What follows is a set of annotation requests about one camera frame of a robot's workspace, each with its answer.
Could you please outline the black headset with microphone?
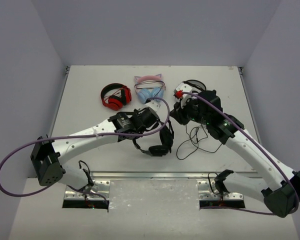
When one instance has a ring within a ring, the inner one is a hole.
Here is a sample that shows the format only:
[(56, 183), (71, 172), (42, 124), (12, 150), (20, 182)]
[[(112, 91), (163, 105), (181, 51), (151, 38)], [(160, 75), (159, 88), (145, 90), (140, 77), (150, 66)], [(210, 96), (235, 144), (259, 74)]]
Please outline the black headset with microphone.
[(146, 138), (145, 136), (137, 136), (135, 137), (132, 142), (134, 147), (141, 151), (143, 154), (151, 156), (151, 157), (163, 157), (172, 152), (172, 147), (174, 144), (174, 129), (171, 124), (170, 119), (167, 122), (160, 120), (160, 123), (157, 127), (153, 125), (153, 128), (148, 128), (148, 131), (144, 132), (137, 132), (138, 134), (146, 134), (153, 132), (154, 130), (160, 130), (153, 135), (149, 135), (151, 145), (148, 148), (143, 148), (137, 143), (137, 140), (141, 138)]

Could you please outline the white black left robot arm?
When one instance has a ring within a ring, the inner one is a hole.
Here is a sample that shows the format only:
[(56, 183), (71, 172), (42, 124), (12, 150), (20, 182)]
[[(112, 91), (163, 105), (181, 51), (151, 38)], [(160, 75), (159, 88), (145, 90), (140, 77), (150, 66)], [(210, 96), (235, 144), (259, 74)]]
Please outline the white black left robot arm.
[(62, 183), (74, 190), (88, 193), (95, 185), (88, 170), (73, 168), (68, 161), (103, 145), (132, 140), (159, 119), (155, 109), (145, 107), (132, 112), (118, 112), (99, 124), (63, 139), (39, 137), (30, 155), (39, 185), (50, 187), (55, 183)]

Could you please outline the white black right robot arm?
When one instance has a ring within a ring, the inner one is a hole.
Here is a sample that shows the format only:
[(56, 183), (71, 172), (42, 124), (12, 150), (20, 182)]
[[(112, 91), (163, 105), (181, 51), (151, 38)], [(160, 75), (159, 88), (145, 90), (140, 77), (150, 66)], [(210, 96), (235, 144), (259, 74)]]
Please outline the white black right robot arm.
[(270, 154), (234, 116), (223, 112), (215, 90), (192, 93), (175, 90), (176, 103), (170, 116), (179, 124), (193, 121), (206, 126), (211, 137), (243, 158), (260, 179), (226, 169), (218, 173), (214, 186), (220, 196), (238, 192), (263, 202), (270, 216), (284, 218), (300, 203), (300, 170), (295, 171)]

